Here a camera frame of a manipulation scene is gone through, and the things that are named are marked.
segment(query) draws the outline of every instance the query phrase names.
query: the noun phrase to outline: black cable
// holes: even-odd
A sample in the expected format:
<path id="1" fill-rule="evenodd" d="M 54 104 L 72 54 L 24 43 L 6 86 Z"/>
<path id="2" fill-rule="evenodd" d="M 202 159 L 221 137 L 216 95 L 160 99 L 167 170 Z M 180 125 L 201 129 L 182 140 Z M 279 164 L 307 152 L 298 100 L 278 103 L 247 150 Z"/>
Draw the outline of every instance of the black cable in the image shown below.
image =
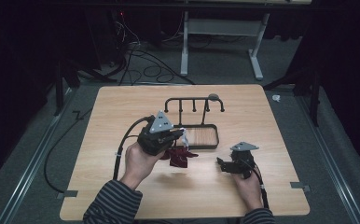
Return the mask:
<path id="1" fill-rule="evenodd" d="M 127 63 L 127 66 L 124 70 L 124 73 L 122 74 L 122 77 L 121 77 L 121 80 L 119 81 L 118 85 L 120 86 L 122 84 L 122 82 L 124 81 L 124 77 L 125 77 L 125 74 L 128 72 L 129 70 L 129 67 L 130 67 L 130 64 L 131 64 L 131 56 L 132 56 L 132 53 L 134 51 L 134 48 L 135 46 L 133 46 L 133 48 L 131 49 L 131 52 L 130 52 L 130 55 L 128 57 L 128 63 Z"/>
<path id="2" fill-rule="evenodd" d="M 186 78 L 186 77 L 183 77 L 183 76 L 178 75 L 176 72 L 174 72 L 174 70 L 173 70 L 170 66 L 168 66 L 166 63 L 164 63 L 162 60 L 160 60 L 160 59 L 157 58 L 156 56 L 154 56 L 154 55 L 152 55 L 152 54 L 150 54 L 150 53 L 148 53 L 148 52 L 142 51 L 142 50 L 135 50 L 134 52 L 142 52 L 142 53 L 144 53 L 144 54 L 146 54 L 146 55 L 148 55 L 148 56 L 156 59 L 157 61 L 159 61 L 160 63 L 162 63 L 168 70 L 170 70 L 170 71 L 172 72 L 172 74 L 174 74 L 176 77 L 180 77 L 180 78 L 182 78 L 183 80 L 187 81 L 188 83 L 190 83 L 190 84 L 192 84 L 192 85 L 196 85 L 192 80 L 190 80 L 190 79 L 188 79 L 188 78 Z"/>
<path id="3" fill-rule="evenodd" d="M 130 137 L 138 137 L 139 135 L 128 135 L 128 137 L 127 138 L 130 138 Z"/>
<path id="4" fill-rule="evenodd" d="M 156 65 L 148 66 L 147 68 L 145 68 L 145 70 L 143 71 L 143 74 L 146 77 L 155 77 L 158 83 L 167 83 L 167 82 L 170 82 L 170 81 L 172 81 L 174 79 L 174 74 L 169 69 L 167 69 L 166 67 L 159 66 L 156 62 L 153 62 L 152 60 L 149 60 L 149 61 L 152 62 L 152 63 L 155 63 Z M 147 70 L 150 69 L 150 68 L 158 68 L 159 71 L 157 72 L 157 74 L 148 75 Z M 168 71 L 169 73 L 168 74 L 162 74 L 162 69 Z M 163 77 L 166 77 L 166 76 L 170 76 L 169 79 L 161 80 Z"/>
<path id="5" fill-rule="evenodd" d="M 58 189 L 57 187 L 55 187 L 53 184 L 51 184 L 51 182 L 48 179 L 48 175 L 47 175 L 47 165 L 48 165 L 48 159 L 49 156 L 51 155 L 53 149 L 58 145 L 58 143 L 67 135 L 67 133 L 69 133 L 69 131 L 81 120 L 84 119 L 85 116 L 87 116 L 90 112 L 92 111 L 92 108 L 89 109 L 87 112 L 85 112 L 81 117 L 79 117 L 72 125 L 70 125 L 70 127 L 61 135 L 61 137 L 55 142 L 55 144 L 49 149 L 49 152 L 47 154 L 47 157 L 44 161 L 44 179 L 46 180 L 47 184 L 54 189 L 55 191 L 58 191 L 60 193 L 64 193 L 63 189 Z"/>
<path id="6" fill-rule="evenodd" d="M 246 164 L 253 173 L 256 174 L 256 177 L 258 178 L 259 186 L 261 187 L 261 196 L 262 196 L 262 202 L 264 203 L 264 208 L 270 209 L 270 205 L 268 204 L 268 195 L 267 191 L 265 190 L 264 182 L 262 181 L 262 175 L 259 174 L 255 168 L 253 168 L 251 165 L 249 165 L 248 162 L 241 160 L 244 164 Z"/>
<path id="7" fill-rule="evenodd" d="M 136 78 L 134 81 L 132 81 L 132 72 L 139 75 L 139 77 Z M 142 78 L 142 74 L 137 70 L 129 70 L 128 74 L 130 75 L 131 86 L 133 86 L 138 80 L 140 80 L 140 78 Z"/>
<path id="8" fill-rule="evenodd" d="M 134 53 L 133 53 L 132 56 L 136 56 L 136 57 L 139 57 L 139 58 L 141 58 L 141 59 L 145 59 L 145 60 L 150 61 L 150 62 L 152 62 L 152 63 L 155 64 L 155 65 L 151 65 L 151 66 L 146 67 L 146 68 L 143 70 L 143 75 L 145 75 L 146 77 L 156 77 L 156 81 L 157 81 L 157 82 L 160 82 L 160 83 L 166 83 L 166 82 L 169 82 L 169 81 L 173 80 L 173 74 L 172 74 L 172 73 L 170 73 L 170 74 L 165 74 L 165 75 L 160 75 L 160 74 L 162 73 L 162 69 L 165 69 L 165 68 L 159 66 L 159 64 L 158 64 L 157 62 L 154 62 L 153 60 L 148 59 L 148 58 L 146 58 L 146 57 L 143 57 L 143 55 L 145 55 L 145 54 L 143 53 L 143 54 L 139 55 L 139 54 L 134 54 Z M 150 68 L 158 68 L 159 71 L 157 72 L 157 74 L 149 75 L 149 74 L 147 73 L 147 70 L 150 69 Z M 172 76 L 172 77 L 171 77 L 169 80 L 167 80 L 166 82 L 165 82 L 165 81 L 162 81 L 162 82 L 161 82 L 161 81 L 159 81 L 159 78 L 162 77 L 162 76 Z"/>
<path id="9" fill-rule="evenodd" d="M 188 46 L 191 48 L 191 49 L 204 49 L 204 48 L 207 48 L 211 43 L 212 43 L 212 36 L 211 35 L 191 35 L 190 37 L 193 37 L 197 42 L 202 42 L 202 41 L 205 41 L 205 39 L 203 40 L 198 40 L 197 37 L 205 37 L 207 38 L 207 43 L 205 43 L 203 46 L 201 47 L 194 47 L 191 45 L 190 42 L 188 42 Z"/>
<path id="10" fill-rule="evenodd" d="M 114 173 L 113 173 L 113 179 L 117 180 L 118 179 L 118 170 L 119 170 L 119 163 L 121 162 L 121 156 L 122 156 L 122 150 L 124 147 L 124 143 L 125 140 L 129 137 L 130 132 L 133 130 L 133 128 L 138 125 L 139 123 L 143 122 L 143 121 L 149 121 L 153 119 L 153 116 L 150 117 L 144 117 L 142 119 L 138 119 L 136 120 L 133 125 L 131 125 L 131 127 L 128 129 L 128 131 L 124 134 L 124 137 L 121 140 L 121 143 L 119 144 L 118 147 L 118 152 L 116 153 L 116 164 L 114 166 Z"/>

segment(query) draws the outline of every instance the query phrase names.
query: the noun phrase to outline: white object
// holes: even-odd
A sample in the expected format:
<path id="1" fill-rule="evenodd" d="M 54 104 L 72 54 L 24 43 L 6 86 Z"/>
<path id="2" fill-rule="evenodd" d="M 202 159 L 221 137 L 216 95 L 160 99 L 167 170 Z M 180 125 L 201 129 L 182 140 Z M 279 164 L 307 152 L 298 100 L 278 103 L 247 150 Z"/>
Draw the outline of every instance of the white object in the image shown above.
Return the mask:
<path id="1" fill-rule="evenodd" d="M 184 144 L 184 147 L 187 147 L 187 149 L 189 150 L 189 144 L 188 144 L 188 139 L 187 139 L 187 129 L 185 128 L 181 128 L 180 130 L 183 130 L 183 135 L 181 136 L 181 141 Z"/>
<path id="2" fill-rule="evenodd" d="M 272 95 L 272 100 L 280 103 L 280 95 Z"/>

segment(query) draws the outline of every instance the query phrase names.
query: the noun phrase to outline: striped shirt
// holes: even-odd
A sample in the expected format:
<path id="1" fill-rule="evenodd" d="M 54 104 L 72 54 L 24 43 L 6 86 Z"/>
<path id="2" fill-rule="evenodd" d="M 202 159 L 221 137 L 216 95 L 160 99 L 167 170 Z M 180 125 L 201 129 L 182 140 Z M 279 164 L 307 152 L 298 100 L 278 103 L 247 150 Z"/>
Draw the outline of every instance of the striped shirt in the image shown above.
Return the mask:
<path id="1" fill-rule="evenodd" d="M 132 224 L 143 194 L 132 190 L 117 180 L 110 180 L 99 191 L 84 214 L 84 223 Z M 246 214 L 242 223 L 275 223 L 272 212 L 259 208 Z"/>

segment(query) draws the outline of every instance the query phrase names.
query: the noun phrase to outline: hand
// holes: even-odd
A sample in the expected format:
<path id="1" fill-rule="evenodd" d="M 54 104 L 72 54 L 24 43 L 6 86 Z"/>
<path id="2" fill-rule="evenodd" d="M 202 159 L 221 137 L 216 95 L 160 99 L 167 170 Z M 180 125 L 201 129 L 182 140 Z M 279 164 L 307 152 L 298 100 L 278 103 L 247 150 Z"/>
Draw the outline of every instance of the hand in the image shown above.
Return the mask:
<path id="1" fill-rule="evenodd" d="M 133 143 L 125 153 L 125 174 L 119 181 L 135 190 L 151 174 L 155 163 L 164 152 L 160 152 L 157 156 L 151 156 L 146 154 L 138 143 Z"/>
<path id="2" fill-rule="evenodd" d="M 261 187 L 259 185 L 258 178 L 254 172 L 250 177 L 243 179 L 240 175 L 231 174 L 238 186 L 238 191 L 246 205 L 246 207 L 252 211 L 257 208 L 262 208 L 261 202 Z"/>

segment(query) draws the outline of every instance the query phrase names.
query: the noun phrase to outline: red cloth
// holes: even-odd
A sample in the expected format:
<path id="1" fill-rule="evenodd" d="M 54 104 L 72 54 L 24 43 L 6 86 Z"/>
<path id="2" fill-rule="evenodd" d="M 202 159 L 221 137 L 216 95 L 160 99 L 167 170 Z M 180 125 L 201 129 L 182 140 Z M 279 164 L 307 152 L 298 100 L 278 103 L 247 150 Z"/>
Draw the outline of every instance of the red cloth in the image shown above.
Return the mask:
<path id="1" fill-rule="evenodd" d="M 171 147 L 165 151 L 165 154 L 160 158 L 161 160 L 171 159 L 170 165 L 174 167 L 187 168 L 187 158 L 198 157 L 198 154 L 188 151 L 188 147 Z"/>

